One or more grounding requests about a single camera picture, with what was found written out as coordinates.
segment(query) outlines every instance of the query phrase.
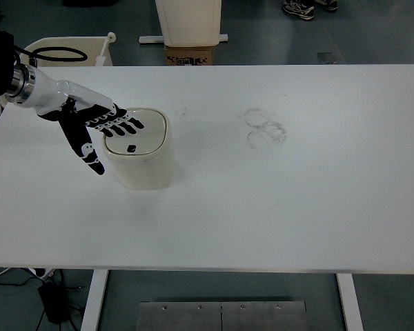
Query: gray floor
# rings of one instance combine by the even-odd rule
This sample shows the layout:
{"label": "gray floor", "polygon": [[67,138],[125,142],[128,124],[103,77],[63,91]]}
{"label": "gray floor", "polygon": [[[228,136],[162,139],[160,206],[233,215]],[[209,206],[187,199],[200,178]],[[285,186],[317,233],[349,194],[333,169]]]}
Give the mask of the gray floor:
{"label": "gray floor", "polygon": [[[319,64],[317,53],[332,52],[338,64],[414,63],[414,0],[339,0],[334,14],[321,7],[311,22],[287,17],[281,0],[223,0],[221,33],[214,64]],[[153,0],[118,0],[109,7],[67,8],[61,0],[0,3],[0,28],[21,47],[44,37],[117,35],[110,53],[115,66],[162,66],[162,45],[139,45],[161,30]],[[76,306],[86,302],[92,272],[66,270]],[[28,274],[15,269],[0,282],[18,283]],[[356,275],[364,329],[414,330],[414,276]],[[35,330],[42,304],[37,288],[0,286],[0,330]],[[134,330],[140,301],[294,299],[307,302],[311,330],[344,330],[331,274],[233,274],[186,272],[110,273],[100,330]],[[76,325],[79,315],[71,311]],[[40,330],[58,330],[43,320]],[[73,330],[69,323],[62,330]]]}

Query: metal plate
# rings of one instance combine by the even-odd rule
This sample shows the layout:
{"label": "metal plate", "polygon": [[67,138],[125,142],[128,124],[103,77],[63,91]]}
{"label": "metal plate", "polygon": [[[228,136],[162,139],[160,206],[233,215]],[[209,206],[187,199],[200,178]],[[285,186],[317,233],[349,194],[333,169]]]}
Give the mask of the metal plate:
{"label": "metal plate", "polygon": [[137,331],[221,331],[219,302],[141,302]]}
{"label": "metal plate", "polygon": [[222,303],[223,331],[306,331],[305,303],[251,301]]}
{"label": "metal plate", "polygon": [[303,301],[141,302],[137,331],[306,331]]}

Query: shoe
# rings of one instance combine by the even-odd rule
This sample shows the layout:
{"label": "shoe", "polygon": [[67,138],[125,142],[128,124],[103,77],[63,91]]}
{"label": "shoe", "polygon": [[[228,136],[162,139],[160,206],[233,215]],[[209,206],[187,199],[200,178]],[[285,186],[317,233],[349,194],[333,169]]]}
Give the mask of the shoe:
{"label": "shoe", "polygon": [[337,0],[315,0],[320,5],[323,5],[327,12],[335,12],[337,10]]}
{"label": "shoe", "polygon": [[310,21],[315,16],[314,6],[307,6],[301,0],[284,0],[282,4],[284,12],[292,15],[297,15],[300,19]]}

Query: white trash can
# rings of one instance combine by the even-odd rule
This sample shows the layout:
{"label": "white trash can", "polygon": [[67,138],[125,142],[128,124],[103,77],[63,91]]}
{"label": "white trash can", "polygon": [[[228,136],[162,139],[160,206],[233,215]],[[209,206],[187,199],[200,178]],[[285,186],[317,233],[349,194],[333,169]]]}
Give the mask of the white trash can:
{"label": "white trash can", "polygon": [[219,43],[221,0],[155,0],[155,3],[166,46]]}
{"label": "white trash can", "polygon": [[175,168],[168,117],[150,108],[128,108],[127,111],[141,121],[144,128],[122,137],[104,135],[104,154],[127,188],[158,190],[167,187]]}
{"label": "white trash can", "polygon": [[[82,62],[56,62],[37,59],[39,67],[101,67],[112,66],[112,58],[109,53],[109,44],[113,43],[117,37],[115,33],[109,32],[106,37],[53,37],[43,38],[31,43],[25,50],[30,52],[42,47],[69,47],[80,50],[88,56]],[[51,50],[40,53],[49,57],[80,57],[78,54]],[[29,64],[29,58],[25,54],[20,56],[23,64]]]}

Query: black button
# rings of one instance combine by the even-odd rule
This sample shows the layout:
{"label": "black button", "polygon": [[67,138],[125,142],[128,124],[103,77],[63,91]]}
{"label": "black button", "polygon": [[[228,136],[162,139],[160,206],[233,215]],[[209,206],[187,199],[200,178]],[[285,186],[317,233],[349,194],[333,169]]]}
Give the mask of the black button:
{"label": "black button", "polygon": [[128,151],[129,153],[133,153],[136,149],[137,149],[137,146],[136,146],[136,145],[129,145],[129,146],[127,147],[127,151]]}

